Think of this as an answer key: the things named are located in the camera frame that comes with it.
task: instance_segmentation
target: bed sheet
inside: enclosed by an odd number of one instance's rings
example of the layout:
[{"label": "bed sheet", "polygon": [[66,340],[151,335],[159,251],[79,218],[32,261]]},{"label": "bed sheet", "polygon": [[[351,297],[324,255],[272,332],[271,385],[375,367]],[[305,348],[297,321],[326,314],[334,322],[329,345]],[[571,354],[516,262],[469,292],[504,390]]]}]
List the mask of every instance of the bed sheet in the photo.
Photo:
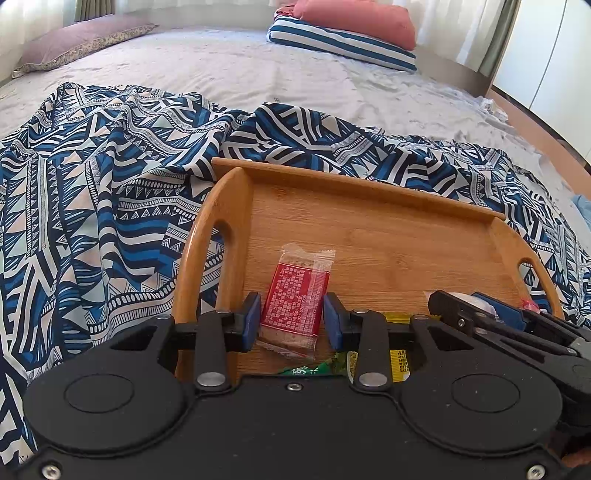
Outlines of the bed sheet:
[{"label": "bed sheet", "polygon": [[0,88],[0,139],[25,122],[64,82],[199,92],[246,111],[264,102],[289,103],[356,125],[377,126],[393,135],[500,148],[545,185],[581,245],[591,251],[591,232],[552,164],[514,129],[481,109],[473,97],[417,74],[270,44],[261,31],[157,32]]}]

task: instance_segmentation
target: wooden tray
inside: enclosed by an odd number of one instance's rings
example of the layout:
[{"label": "wooden tray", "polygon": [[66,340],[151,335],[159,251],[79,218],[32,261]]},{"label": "wooden tray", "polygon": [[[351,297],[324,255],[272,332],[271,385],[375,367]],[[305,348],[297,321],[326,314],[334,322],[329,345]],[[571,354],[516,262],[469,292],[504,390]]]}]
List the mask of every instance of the wooden tray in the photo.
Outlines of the wooden tray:
[{"label": "wooden tray", "polygon": [[[336,250],[329,291],[346,308],[428,313],[425,292],[476,290],[513,306],[529,299],[518,271],[533,265],[554,315],[563,318],[556,288],[534,251],[504,215],[428,193],[303,168],[214,158],[220,179],[205,201],[183,252],[174,296],[176,322],[195,321],[212,228],[225,253],[217,308],[238,307],[245,294],[263,301],[281,247]],[[323,326],[319,360],[330,356]],[[255,346],[234,354],[237,373],[276,373],[300,361]],[[190,375],[183,357],[177,372]]]}]

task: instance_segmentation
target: screw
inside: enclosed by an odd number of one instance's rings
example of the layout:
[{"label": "screw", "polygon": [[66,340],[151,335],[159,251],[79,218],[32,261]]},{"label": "screw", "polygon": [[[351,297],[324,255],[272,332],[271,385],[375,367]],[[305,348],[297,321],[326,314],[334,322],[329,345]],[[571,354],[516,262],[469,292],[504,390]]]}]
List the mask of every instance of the screw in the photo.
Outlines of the screw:
[{"label": "screw", "polygon": [[43,478],[47,478],[47,480],[59,480],[61,478],[61,470],[51,463],[48,463],[41,468],[41,474],[43,475]]},{"label": "screw", "polygon": [[287,390],[290,392],[301,392],[304,389],[304,386],[301,383],[288,383]]},{"label": "screw", "polygon": [[534,465],[527,470],[527,480],[541,480],[546,475],[546,468],[543,465]]},{"label": "screw", "polygon": [[226,381],[226,376],[218,372],[205,372],[197,377],[202,387],[219,387]]},{"label": "screw", "polygon": [[367,372],[359,376],[359,383],[364,387],[381,387],[387,381],[386,375],[378,372]]}]

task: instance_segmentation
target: striped blanket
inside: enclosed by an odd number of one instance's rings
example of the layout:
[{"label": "striped blanket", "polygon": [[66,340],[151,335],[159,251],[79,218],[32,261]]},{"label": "striped blanket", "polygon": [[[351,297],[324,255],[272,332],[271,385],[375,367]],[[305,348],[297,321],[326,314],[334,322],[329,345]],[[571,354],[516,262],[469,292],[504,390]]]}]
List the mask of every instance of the striped blanket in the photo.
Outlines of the striped blanket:
[{"label": "striped blanket", "polygon": [[[167,312],[189,230],[223,156],[401,185],[507,215],[591,325],[589,256],[535,178],[493,148],[397,137],[266,103],[253,113],[140,86],[61,85],[0,142],[0,456],[35,449],[21,395],[53,365]],[[223,245],[201,286],[214,305]],[[527,265],[532,296],[543,293]]]}]

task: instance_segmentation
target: black circular cover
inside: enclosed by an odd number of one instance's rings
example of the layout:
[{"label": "black circular cover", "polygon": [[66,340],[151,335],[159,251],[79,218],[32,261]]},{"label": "black circular cover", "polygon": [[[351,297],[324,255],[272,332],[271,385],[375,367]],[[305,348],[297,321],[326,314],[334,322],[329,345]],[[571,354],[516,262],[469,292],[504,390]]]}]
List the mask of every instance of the black circular cover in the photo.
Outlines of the black circular cover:
[{"label": "black circular cover", "polygon": [[175,377],[145,355],[105,349],[37,378],[24,397],[35,433],[63,449],[100,453],[144,443],[179,417]]},{"label": "black circular cover", "polygon": [[401,400],[428,436],[482,453],[540,441],[562,409],[560,392],[546,375],[491,348],[441,352],[410,375]]}]

